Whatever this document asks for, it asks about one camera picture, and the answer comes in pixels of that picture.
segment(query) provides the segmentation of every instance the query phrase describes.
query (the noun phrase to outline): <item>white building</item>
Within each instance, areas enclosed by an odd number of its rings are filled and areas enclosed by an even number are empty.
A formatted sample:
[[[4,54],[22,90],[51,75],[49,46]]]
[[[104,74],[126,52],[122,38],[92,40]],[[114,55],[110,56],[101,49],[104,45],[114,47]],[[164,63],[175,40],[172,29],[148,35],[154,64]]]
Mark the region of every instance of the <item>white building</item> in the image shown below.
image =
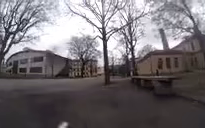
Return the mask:
[[[68,58],[51,51],[25,48],[7,59],[6,72],[25,76],[69,77],[69,63]]]

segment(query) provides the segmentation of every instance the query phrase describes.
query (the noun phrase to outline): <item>beige building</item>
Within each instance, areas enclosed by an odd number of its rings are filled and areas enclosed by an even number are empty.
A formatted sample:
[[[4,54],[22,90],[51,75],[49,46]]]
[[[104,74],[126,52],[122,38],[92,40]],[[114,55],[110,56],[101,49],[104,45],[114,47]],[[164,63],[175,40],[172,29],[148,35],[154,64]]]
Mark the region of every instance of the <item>beige building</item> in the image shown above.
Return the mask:
[[[193,71],[204,69],[204,58],[198,40],[192,36],[172,49],[150,52],[137,61],[137,69],[139,75]]]
[[[71,68],[69,69],[69,77],[81,77],[81,61],[72,60]],[[94,77],[97,76],[97,60],[90,60],[84,66],[83,77]]]

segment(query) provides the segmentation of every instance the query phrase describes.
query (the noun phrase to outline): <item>chimney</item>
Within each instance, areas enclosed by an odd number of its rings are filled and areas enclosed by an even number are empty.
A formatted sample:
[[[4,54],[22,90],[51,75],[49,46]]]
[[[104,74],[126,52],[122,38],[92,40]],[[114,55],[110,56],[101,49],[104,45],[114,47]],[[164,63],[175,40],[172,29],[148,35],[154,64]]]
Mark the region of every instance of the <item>chimney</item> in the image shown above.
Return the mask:
[[[166,34],[165,34],[164,30],[162,28],[160,28],[159,32],[160,32],[160,36],[161,36],[162,43],[163,43],[163,50],[170,49],[169,45],[168,45],[168,42],[167,42],[167,38],[166,38]]]

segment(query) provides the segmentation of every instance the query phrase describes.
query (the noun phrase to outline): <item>bench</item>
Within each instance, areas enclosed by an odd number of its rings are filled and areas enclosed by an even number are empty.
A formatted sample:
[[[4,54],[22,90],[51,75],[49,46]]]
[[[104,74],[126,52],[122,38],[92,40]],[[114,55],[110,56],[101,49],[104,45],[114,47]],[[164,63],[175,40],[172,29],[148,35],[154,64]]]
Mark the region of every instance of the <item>bench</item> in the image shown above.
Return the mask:
[[[172,95],[173,80],[179,79],[176,76],[132,76],[132,83],[146,88],[152,88],[154,94]]]

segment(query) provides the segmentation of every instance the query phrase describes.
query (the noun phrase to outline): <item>roof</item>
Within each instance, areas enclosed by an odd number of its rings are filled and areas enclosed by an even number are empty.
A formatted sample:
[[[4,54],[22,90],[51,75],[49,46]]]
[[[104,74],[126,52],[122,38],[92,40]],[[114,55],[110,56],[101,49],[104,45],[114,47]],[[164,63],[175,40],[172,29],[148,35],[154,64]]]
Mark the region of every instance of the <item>roof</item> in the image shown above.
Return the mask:
[[[49,50],[25,49],[25,50],[23,50],[23,51],[19,51],[19,52],[17,52],[17,53],[12,54],[12,55],[7,59],[7,61],[8,61],[10,58],[12,58],[13,56],[15,56],[15,55],[18,55],[18,54],[21,54],[21,53],[26,53],[26,52],[48,53],[48,54],[55,55],[55,56],[57,56],[57,57],[61,57],[61,58],[64,58],[64,59],[68,59],[68,58],[66,58],[66,57],[60,56],[60,55],[58,55],[58,54],[55,54],[55,53],[53,53],[52,51],[49,51]]]
[[[142,62],[146,60],[147,58],[151,57],[152,55],[177,55],[177,54],[183,54],[183,51],[180,50],[155,50],[153,52],[150,52],[146,54],[142,59],[140,59],[138,62]]]
[[[173,47],[172,49],[175,49],[175,48],[178,48],[180,47],[181,45],[183,45],[184,43],[186,42],[189,42],[189,40],[192,40],[192,39],[195,39],[196,37],[193,35],[193,36],[190,36],[190,37],[186,37],[185,40],[183,40],[182,42],[180,42],[178,45],[176,45],[175,47]]]

